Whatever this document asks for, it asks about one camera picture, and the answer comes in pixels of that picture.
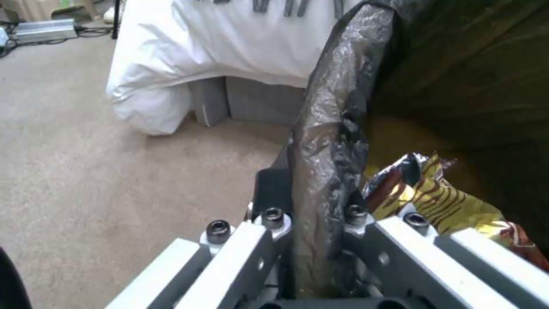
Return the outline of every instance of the black plastic bag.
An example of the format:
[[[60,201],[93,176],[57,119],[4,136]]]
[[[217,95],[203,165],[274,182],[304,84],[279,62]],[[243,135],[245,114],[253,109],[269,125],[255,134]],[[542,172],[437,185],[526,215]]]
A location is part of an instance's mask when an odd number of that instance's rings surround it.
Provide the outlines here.
[[[362,133],[378,79],[402,57],[407,28],[430,1],[364,1],[334,26],[309,78],[289,145],[296,218],[297,297],[331,297],[343,208],[358,188],[368,143]]]

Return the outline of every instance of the metal plate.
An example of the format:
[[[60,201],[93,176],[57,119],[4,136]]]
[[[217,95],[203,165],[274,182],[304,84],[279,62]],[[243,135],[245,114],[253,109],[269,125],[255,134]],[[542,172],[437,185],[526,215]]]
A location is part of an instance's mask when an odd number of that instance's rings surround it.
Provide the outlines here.
[[[107,309],[172,308],[209,261],[207,247],[176,239]]]
[[[176,309],[235,308],[256,298],[276,257],[271,232],[262,225],[243,222]]]
[[[549,308],[549,276],[501,245],[466,229],[435,244],[520,308]]]
[[[398,217],[367,226],[363,238],[346,236],[346,249],[381,280],[385,296],[422,296],[439,308],[515,308]]]
[[[37,21],[17,26],[15,39],[18,43],[32,43],[49,40],[75,38],[74,19]]]

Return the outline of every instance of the yellow wrapper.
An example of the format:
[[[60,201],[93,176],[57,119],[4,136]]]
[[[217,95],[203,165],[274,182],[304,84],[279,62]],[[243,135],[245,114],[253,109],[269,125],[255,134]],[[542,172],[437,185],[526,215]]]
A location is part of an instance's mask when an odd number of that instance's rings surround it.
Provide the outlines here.
[[[375,177],[368,177],[373,170],[365,170],[366,179]],[[493,205],[457,190],[443,175],[442,161],[436,153],[421,164],[421,175],[413,186],[405,183],[402,171],[392,169],[366,197],[367,207],[376,220],[381,220],[412,203],[439,234],[474,228],[549,272],[549,262],[520,226],[506,221]]]

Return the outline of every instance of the black pole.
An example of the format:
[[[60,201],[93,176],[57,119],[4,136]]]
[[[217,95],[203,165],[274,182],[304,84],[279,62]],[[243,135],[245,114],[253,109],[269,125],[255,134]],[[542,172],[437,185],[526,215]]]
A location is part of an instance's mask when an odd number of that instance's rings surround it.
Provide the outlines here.
[[[114,0],[114,23],[113,34],[110,36],[113,40],[118,38],[118,16],[120,14],[120,0]]]

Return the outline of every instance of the snack wrapper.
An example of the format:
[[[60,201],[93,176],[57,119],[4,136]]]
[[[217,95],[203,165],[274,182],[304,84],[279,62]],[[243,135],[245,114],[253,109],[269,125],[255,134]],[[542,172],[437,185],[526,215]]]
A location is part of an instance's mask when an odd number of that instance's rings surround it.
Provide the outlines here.
[[[409,153],[374,175],[371,167],[366,168],[362,194],[368,211],[381,220],[397,215],[411,203],[439,234],[473,228],[549,272],[548,260],[520,225],[505,220],[499,209],[444,179],[444,170],[452,164],[436,153],[431,157]]]

